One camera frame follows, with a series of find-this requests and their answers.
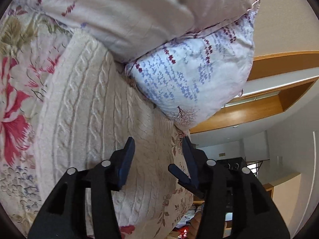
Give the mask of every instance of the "cable knit pattern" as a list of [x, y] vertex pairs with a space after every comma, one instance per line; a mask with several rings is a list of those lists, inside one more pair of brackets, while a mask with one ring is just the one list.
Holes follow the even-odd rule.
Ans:
[[[173, 122], [117, 73], [108, 50], [77, 30], [60, 58], [39, 116], [34, 147], [41, 198], [47, 198], [69, 167], [91, 168], [132, 136], [136, 150], [127, 183], [113, 193], [117, 220], [120, 226], [135, 226], [126, 238], [162, 239], [192, 204], [191, 195], [167, 170], [171, 163], [186, 166], [182, 154], [172, 154], [175, 133]], [[88, 193], [89, 234], [90, 202]], [[181, 202], [183, 209], [176, 211]], [[175, 210], [169, 215], [168, 204]], [[167, 224], [159, 225], [164, 213]]]

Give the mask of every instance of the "floral pillowcase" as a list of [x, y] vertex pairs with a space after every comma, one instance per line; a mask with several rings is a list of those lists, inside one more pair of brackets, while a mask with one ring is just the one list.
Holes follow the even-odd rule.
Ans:
[[235, 22], [185, 34], [126, 65], [126, 75], [182, 131], [210, 118], [242, 90], [254, 55], [257, 0]]

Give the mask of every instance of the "white pillow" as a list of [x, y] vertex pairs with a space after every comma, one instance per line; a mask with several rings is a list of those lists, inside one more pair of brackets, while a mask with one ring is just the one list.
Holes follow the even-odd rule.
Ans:
[[260, 0], [239, 20], [187, 34], [126, 65], [138, 88], [186, 131], [242, 90], [250, 73]]
[[246, 13], [250, 0], [16, 0], [102, 41], [129, 62], [190, 30]]

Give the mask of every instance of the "silver screw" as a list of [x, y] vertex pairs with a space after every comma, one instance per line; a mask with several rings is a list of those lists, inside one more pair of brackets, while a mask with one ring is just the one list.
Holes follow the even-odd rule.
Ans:
[[250, 169], [247, 168], [247, 167], [243, 167], [243, 168], [241, 169], [241, 171], [242, 171], [244, 174], [249, 174], [249, 173], [250, 173]]
[[108, 166], [111, 165], [111, 161], [109, 161], [109, 160], [104, 160], [104, 161], [101, 163], [101, 165], [102, 165], [103, 167], [108, 167]]
[[69, 168], [66, 172], [68, 173], [68, 174], [70, 174], [70, 175], [72, 175], [72, 174], [75, 174], [75, 172], [77, 171], [77, 169], [75, 169], [75, 168]]
[[206, 161], [206, 163], [207, 163], [208, 166], [214, 166], [216, 164], [216, 162], [214, 160], [212, 160], [212, 159], [208, 159]]

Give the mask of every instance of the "floral bedding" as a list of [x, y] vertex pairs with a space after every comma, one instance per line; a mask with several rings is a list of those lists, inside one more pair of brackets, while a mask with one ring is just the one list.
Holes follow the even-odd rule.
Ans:
[[0, 21], [0, 201], [26, 235], [41, 207], [32, 144], [37, 116], [71, 34], [12, 3]]

